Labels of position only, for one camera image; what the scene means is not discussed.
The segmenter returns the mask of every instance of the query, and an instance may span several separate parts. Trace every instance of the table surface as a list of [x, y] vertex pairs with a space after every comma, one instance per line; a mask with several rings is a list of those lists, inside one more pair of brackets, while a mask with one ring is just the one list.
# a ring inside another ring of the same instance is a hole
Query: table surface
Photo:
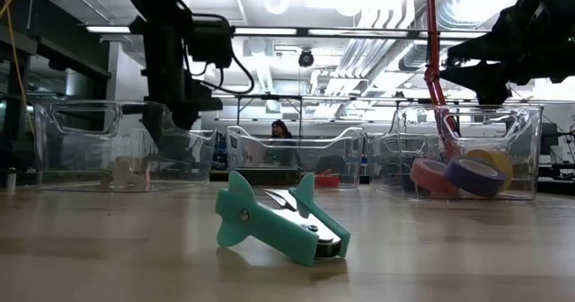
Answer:
[[223, 183], [162, 193], [0, 195], [0, 300], [573, 301], [575, 200], [316, 201], [351, 232], [306, 268], [253, 238], [217, 248]]

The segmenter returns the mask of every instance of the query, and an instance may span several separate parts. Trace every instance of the yellow cable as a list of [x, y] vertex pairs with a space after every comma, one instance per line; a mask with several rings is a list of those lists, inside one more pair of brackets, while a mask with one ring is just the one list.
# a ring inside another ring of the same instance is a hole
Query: yellow cable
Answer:
[[[34, 123], [32, 122], [31, 115], [28, 113], [28, 104], [26, 100], [26, 90], [24, 89], [24, 83], [22, 82], [22, 74], [20, 73], [20, 65], [18, 65], [18, 54], [16, 52], [16, 43], [14, 42], [14, 31], [12, 26], [12, 16], [10, 15], [10, 3], [12, 0], [5, 0], [5, 10], [8, 13], [8, 31], [10, 32], [10, 41], [12, 42], [12, 52], [14, 56], [14, 64], [16, 66], [16, 75], [18, 76], [18, 84], [20, 85], [20, 91], [22, 92], [22, 105], [24, 107], [24, 114], [26, 118], [28, 118], [28, 122], [30, 123], [30, 131], [34, 136]], [[4, 8], [0, 11], [0, 18], [4, 14]]]

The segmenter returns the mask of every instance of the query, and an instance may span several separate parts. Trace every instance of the person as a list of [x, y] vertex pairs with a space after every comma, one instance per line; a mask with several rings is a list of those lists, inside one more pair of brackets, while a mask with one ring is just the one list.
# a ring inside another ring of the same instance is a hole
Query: person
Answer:
[[[273, 139], [284, 138], [293, 139], [291, 132], [288, 130], [288, 126], [282, 120], [275, 120], [271, 124], [271, 137]], [[270, 143], [272, 146], [295, 146], [296, 141], [273, 141]], [[270, 148], [266, 152], [266, 163], [277, 163], [279, 166], [290, 167], [292, 161], [296, 159], [297, 166], [301, 167], [301, 159], [297, 150], [292, 148]]]

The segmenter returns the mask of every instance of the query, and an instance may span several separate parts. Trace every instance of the camera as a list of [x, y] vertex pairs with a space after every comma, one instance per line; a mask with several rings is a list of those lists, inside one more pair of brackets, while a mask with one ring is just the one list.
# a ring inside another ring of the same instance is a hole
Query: camera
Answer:
[[298, 60], [299, 66], [303, 68], [308, 68], [314, 64], [314, 55], [312, 55], [312, 50], [303, 49], [302, 54], [299, 55]]

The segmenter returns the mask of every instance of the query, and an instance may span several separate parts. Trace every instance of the purple tape roll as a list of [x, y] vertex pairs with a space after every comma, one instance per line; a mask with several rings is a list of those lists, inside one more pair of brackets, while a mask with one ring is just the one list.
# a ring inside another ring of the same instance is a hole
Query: purple tape roll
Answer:
[[485, 198], [497, 196], [507, 180], [502, 171], [465, 157], [451, 159], [446, 177], [456, 187]]

